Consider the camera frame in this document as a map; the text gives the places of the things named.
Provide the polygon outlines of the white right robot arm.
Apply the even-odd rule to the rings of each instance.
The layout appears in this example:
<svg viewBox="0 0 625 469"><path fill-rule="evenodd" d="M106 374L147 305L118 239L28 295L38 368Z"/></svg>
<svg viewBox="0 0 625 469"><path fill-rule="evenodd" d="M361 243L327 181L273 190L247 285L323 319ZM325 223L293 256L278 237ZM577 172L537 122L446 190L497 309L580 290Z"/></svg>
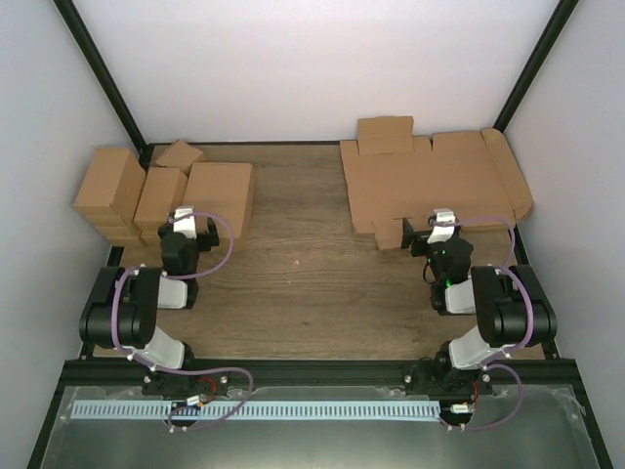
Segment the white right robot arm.
<svg viewBox="0 0 625 469"><path fill-rule="evenodd" d="M511 247L500 266L475 265L474 246L461 236L467 227L502 225ZM476 325L437 352L434 380L444 393L454 394L469 381L469 371L486 369L498 358L555 339L556 314L535 272L527 264L514 265L514 227L500 217L460 220L451 210L435 211L428 228L417 231L401 221L402 249L423 257L423 272L431 273L431 305L440 315L473 315Z"/></svg>

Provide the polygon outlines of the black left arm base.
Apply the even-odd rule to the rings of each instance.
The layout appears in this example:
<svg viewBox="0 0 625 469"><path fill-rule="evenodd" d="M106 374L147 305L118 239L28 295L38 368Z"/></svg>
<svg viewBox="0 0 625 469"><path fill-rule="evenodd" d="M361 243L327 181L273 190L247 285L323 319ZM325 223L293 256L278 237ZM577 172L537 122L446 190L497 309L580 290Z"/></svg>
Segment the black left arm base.
<svg viewBox="0 0 625 469"><path fill-rule="evenodd" d="M141 370L143 394L166 399L182 399L194 395L223 396L228 390L231 371L203 375L180 375L161 371Z"/></svg>

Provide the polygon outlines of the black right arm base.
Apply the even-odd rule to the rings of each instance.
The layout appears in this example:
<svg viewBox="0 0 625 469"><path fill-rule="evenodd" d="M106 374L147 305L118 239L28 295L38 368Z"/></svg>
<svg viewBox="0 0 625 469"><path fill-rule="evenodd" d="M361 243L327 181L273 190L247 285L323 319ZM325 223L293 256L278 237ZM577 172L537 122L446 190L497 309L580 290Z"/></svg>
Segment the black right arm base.
<svg viewBox="0 0 625 469"><path fill-rule="evenodd" d="M475 392L480 396L492 392L492 386L483 381L480 372L444 367L429 358L405 364L401 375L407 394L427 395L432 399L464 399Z"/></svg>

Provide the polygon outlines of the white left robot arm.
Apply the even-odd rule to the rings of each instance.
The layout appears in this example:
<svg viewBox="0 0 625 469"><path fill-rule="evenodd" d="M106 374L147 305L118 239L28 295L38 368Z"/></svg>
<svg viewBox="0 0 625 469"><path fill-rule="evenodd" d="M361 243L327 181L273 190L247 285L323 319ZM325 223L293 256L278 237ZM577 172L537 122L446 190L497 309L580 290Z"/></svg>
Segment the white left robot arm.
<svg viewBox="0 0 625 469"><path fill-rule="evenodd" d="M115 349L152 372L165 372L166 384L180 395L198 386L200 372L190 363L190 346L157 326L157 313L161 309L191 309L199 291L197 280L219 270L233 250L230 246L217 266L197 270L199 254L220 245L217 225L231 232L227 222L208 212L202 214L205 231L199 232L195 223L199 215L179 209L161 225L160 267L102 268L78 324L84 344Z"/></svg>

